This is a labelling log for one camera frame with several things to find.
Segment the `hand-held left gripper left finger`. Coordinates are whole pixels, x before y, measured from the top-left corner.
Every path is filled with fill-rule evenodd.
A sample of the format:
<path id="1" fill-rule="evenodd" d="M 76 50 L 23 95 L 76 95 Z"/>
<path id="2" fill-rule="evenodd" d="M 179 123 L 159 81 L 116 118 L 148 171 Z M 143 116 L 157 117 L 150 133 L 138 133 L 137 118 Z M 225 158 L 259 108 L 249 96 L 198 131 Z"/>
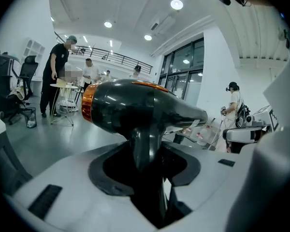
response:
<path id="1" fill-rule="evenodd" d="M 130 197 L 107 195 L 89 179 L 90 163 L 116 146 L 103 146 L 59 160 L 24 184 L 13 195 L 13 200 L 28 209 L 48 185 L 56 185 L 62 190 L 42 221 L 50 229 L 64 232 L 157 231 Z"/>

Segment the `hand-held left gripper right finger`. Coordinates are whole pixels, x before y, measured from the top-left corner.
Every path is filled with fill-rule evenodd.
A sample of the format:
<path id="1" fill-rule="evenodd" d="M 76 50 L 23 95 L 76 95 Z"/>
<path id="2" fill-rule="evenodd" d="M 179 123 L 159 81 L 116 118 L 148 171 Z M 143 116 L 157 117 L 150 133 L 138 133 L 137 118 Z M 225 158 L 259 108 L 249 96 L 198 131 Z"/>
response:
<path id="1" fill-rule="evenodd" d="M 254 145 L 240 154 L 222 153 L 167 142 L 201 163 L 198 176 L 186 187 L 176 187 L 179 201 L 192 212 L 162 229 L 164 232 L 224 232 L 228 215 L 240 193 L 251 164 Z"/>

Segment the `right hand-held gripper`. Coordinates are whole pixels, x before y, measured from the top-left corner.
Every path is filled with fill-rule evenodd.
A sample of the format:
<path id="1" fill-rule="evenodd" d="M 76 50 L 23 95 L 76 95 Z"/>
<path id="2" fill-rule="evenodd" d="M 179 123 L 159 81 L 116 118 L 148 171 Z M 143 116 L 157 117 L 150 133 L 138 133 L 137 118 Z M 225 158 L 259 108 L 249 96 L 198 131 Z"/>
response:
<path id="1" fill-rule="evenodd" d="M 270 127 L 274 132 L 279 122 L 273 109 L 260 109 L 253 114 L 253 125 Z M 227 150 L 230 153 L 240 153 L 243 146 L 256 143 L 264 135 L 261 127 L 234 128 L 223 131 L 222 137 L 227 143 Z"/>

